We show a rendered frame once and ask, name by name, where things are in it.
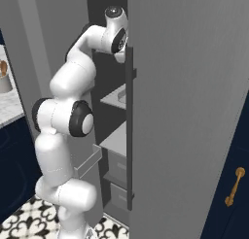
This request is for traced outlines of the grey fridge shelf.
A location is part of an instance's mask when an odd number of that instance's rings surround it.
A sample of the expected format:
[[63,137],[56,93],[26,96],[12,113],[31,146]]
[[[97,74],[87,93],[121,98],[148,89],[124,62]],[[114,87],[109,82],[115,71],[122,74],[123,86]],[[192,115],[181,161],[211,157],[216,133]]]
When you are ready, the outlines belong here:
[[114,153],[126,156],[126,122],[121,124],[103,142],[101,142],[100,146]]
[[121,85],[101,99],[101,102],[117,108],[126,108],[125,85]]

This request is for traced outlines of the grey fridge drawer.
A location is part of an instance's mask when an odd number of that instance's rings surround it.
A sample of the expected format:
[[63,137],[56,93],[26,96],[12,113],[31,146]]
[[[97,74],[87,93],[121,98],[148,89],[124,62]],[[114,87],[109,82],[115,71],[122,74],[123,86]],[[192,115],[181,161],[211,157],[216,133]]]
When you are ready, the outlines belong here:
[[108,152],[109,172],[110,175],[121,182],[126,182],[126,157],[114,153]]
[[126,190],[115,184],[111,184],[111,200],[117,207],[127,209]]

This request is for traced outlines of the grey door bin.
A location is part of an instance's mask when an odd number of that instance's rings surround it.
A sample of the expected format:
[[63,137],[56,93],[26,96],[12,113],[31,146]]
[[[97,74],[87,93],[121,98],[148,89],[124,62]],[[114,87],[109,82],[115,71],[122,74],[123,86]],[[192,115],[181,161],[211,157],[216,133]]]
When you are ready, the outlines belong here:
[[93,144],[92,154],[79,166],[74,168],[74,176],[81,179],[102,158],[102,149]]

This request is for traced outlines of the large grey fridge door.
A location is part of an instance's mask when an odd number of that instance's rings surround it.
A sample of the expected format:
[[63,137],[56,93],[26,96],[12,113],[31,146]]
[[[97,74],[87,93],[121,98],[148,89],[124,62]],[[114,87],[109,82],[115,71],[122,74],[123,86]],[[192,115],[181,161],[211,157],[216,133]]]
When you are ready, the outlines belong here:
[[128,0],[130,239],[199,239],[249,89],[249,0]]

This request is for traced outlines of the narrow grey fridge door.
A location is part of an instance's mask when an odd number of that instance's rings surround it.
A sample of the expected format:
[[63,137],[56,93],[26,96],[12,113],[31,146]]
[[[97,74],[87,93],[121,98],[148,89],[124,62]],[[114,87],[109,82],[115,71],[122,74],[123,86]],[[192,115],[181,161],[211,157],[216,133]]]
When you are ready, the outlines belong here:
[[[37,60],[39,68],[38,83],[43,92],[52,94],[51,79],[65,63],[66,54],[87,25],[87,0],[18,0],[18,2],[31,53]],[[89,91],[82,96],[88,104],[93,82],[89,86]],[[85,137],[68,136],[66,143],[74,168],[79,167],[92,154],[94,144],[92,132]],[[86,219],[97,225],[103,216],[98,162],[80,180],[97,188],[96,203],[86,212]]]

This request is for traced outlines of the navy base cupboard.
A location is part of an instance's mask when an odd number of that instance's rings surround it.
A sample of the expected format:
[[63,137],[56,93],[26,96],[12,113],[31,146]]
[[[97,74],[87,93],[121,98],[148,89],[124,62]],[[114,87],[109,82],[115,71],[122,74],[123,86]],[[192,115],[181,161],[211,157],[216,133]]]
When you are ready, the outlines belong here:
[[26,118],[0,128],[0,222],[34,194],[29,166],[31,137]]

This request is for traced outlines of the white utensil pot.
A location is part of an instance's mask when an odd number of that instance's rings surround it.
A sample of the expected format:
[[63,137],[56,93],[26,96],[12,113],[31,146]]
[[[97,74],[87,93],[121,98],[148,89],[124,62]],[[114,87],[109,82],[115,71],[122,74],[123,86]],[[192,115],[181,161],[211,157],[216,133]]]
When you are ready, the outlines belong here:
[[0,93],[7,93],[13,90],[13,86],[8,73],[0,73]]

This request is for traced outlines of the wooden spoon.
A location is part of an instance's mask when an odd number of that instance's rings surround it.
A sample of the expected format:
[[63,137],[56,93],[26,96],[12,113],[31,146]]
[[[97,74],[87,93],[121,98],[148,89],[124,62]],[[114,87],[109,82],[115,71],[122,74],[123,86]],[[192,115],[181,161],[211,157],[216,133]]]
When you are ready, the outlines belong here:
[[0,60],[0,74],[1,77],[6,76],[8,70],[8,64],[5,60]]

